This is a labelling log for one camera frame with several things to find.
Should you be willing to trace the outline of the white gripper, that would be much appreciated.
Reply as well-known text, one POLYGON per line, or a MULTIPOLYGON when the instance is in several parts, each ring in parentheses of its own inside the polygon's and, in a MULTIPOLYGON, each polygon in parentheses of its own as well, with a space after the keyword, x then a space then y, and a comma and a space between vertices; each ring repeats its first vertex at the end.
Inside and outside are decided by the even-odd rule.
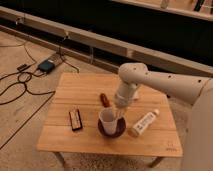
POLYGON ((118 119, 122 118, 125 114, 126 107, 128 107, 133 99, 133 96, 137 90, 135 84, 121 83, 114 95, 114 104, 117 107, 115 115, 118 119))

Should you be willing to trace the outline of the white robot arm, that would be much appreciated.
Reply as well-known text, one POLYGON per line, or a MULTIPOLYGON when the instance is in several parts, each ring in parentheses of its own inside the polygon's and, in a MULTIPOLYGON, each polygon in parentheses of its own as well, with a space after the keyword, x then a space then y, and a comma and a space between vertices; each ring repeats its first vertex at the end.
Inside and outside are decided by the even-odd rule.
POLYGON ((153 72, 143 63, 122 64, 118 76, 117 108, 132 103, 140 84, 191 104, 181 171, 213 171, 213 77, 153 72))

